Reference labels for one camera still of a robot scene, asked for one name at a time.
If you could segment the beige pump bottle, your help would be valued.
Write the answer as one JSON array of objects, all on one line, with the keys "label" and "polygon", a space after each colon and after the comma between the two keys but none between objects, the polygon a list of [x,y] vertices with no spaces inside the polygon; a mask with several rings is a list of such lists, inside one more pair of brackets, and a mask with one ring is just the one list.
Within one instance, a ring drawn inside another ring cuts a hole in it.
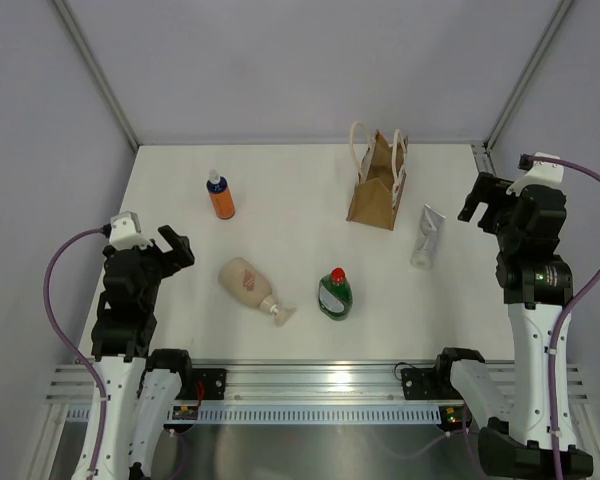
[{"label": "beige pump bottle", "polygon": [[227,262],[218,274],[218,281],[243,305],[270,315],[276,326],[285,325],[296,312],[278,301],[269,280],[242,257]]}]

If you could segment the silver tube white cap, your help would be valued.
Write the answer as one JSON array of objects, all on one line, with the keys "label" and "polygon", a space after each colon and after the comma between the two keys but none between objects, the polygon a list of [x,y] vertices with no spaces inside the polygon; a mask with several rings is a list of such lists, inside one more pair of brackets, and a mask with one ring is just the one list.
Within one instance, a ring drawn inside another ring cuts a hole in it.
[{"label": "silver tube white cap", "polygon": [[410,262],[415,268],[430,270],[439,250],[446,217],[425,204],[422,208]]}]

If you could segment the orange spray bottle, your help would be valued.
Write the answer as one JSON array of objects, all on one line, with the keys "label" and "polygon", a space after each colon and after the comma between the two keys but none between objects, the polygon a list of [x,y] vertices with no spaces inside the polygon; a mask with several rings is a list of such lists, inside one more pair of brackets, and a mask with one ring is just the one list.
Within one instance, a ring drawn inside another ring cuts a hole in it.
[{"label": "orange spray bottle", "polygon": [[236,210],[226,178],[212,169],[209,172],[206,189],[216,216],[222,220],[231,219]]}]

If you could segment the brown canvas bag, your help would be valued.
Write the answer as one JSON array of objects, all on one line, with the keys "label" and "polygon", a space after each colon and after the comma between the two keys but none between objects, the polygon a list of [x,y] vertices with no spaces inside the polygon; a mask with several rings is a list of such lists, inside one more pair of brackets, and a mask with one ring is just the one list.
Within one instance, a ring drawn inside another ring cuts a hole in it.
[{"label": "brown canvas bag", "polygon": [[[366,139],[362,159],[356,156],[355,134],[361,129]],[[362,122],[355,121],[349,130],[349,152],[357,171],[357,181],[346,220],[394,230],[407,177],[408,137],[396,129],[391,143],[376,130],[371,133]]]}]

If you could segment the green bottle red cap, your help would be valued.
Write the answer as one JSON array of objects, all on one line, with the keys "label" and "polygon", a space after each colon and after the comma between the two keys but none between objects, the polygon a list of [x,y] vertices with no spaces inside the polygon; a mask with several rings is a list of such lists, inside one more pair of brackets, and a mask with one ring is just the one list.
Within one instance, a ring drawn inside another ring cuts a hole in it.
[{"label": "green bottle red cap", "polygon": [[320,310],[335,321],[345,320],[353,306],[353,293],[345,271],[337,267],[322,277],[318,284]]}]

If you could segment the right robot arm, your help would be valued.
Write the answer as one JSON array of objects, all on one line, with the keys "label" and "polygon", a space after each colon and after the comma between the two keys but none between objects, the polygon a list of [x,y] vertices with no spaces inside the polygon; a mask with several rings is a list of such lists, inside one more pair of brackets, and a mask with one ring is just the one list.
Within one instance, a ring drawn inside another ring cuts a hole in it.
[{"label": "right robot arm", "polygon": [[478,226],[497,239],[496,278],[514,344],[514,399],[508,401],[475,350],[446,348],[433,372],[441,395],[460,395],[480,427],[481,470],[515,479],[585,479],[593,458],[577,445],[569,412],[566,337],[573,298],[569,265],[557,254],[566,220],[561,190],[538,182],[520,190],[482,172],[459,220],[486,210]]}]

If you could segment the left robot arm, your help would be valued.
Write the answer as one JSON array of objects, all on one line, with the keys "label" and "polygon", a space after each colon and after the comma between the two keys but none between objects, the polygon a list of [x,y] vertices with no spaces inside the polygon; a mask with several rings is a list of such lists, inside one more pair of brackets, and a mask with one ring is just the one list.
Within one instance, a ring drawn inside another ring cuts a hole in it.
[{"label": "left robot arm", "polygon": [[150,478],[168,410],[194,389],[187,351],[150,348],[162,281],[195,262],[187,237],[168,225],[158,231],[167,252],[142,234],[133,213],[104,229],[104,289],[87,364],[96,388],[76,479]]}]

